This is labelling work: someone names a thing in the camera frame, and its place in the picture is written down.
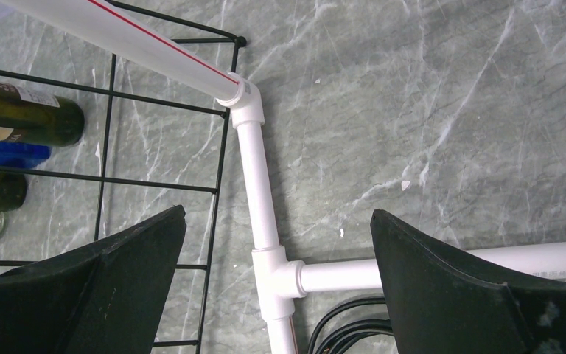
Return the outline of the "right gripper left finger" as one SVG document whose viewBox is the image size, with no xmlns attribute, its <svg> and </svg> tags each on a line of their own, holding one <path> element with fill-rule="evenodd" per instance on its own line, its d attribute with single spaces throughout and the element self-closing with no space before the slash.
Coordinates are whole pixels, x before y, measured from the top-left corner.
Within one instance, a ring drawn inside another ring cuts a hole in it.
<svg viewBox="0 0 566 354">
<path fill-rule="evenodd" d="M 0 274 L 0 353 L 149 353 L 186 234 L 173 206 Z"/>
</svg>

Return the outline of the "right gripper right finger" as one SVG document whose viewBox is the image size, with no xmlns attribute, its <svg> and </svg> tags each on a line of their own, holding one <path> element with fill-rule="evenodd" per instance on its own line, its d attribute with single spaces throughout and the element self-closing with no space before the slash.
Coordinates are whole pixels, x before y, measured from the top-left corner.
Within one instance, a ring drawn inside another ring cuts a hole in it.
<svg viewBox="0 0 566 354">
<path fill-rule="evenodd" d="M 370 227 L 400 353 L 566 353 L 566 282 L 482 260 L 385 210 Z"/>
</svg>

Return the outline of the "dark labelled wine bottle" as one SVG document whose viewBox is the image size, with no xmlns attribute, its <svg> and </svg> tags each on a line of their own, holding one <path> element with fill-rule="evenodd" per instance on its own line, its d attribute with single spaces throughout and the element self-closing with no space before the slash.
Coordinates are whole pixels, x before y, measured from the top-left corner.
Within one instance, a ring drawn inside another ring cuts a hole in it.
<svg viewBox="0 0 566 354">
<path fill-rule="evenodd" d="M 75 101 L 0 83 L 0 142 L 65 147 L 78 143 L 84 128 Z"/>
</svg>

